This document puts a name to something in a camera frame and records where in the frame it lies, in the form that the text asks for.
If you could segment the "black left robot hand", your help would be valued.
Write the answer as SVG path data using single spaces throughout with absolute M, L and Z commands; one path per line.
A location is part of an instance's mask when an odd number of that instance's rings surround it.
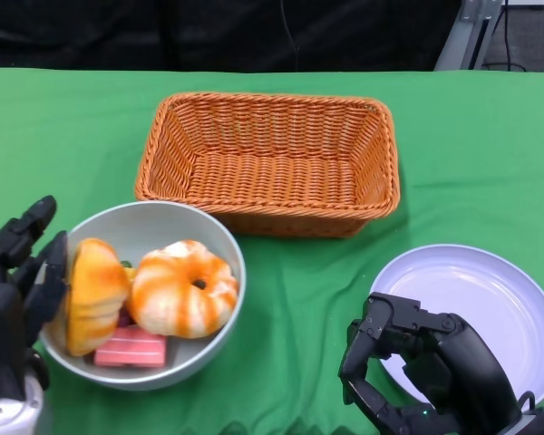
M 0 399 L 25 401 L 28 373 L 44 390 L 49 386 L 34 343 L 69 288 L 67 232 L 57 233 L 39 254 L 32 251 L 56 209 L 55 198 L 45 196 L 0 228 Z

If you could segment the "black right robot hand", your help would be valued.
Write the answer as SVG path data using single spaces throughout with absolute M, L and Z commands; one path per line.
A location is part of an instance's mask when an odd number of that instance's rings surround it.
M 367 379 L 370 359 L 398 354 L 427 402 L 395 407 Z M 432 314 L 416 300 L 373 292 L 347 329 L 338 376 L 344 401 L 382 434 L 498 434 L 522 411 L 497 358 L 457 314 Z

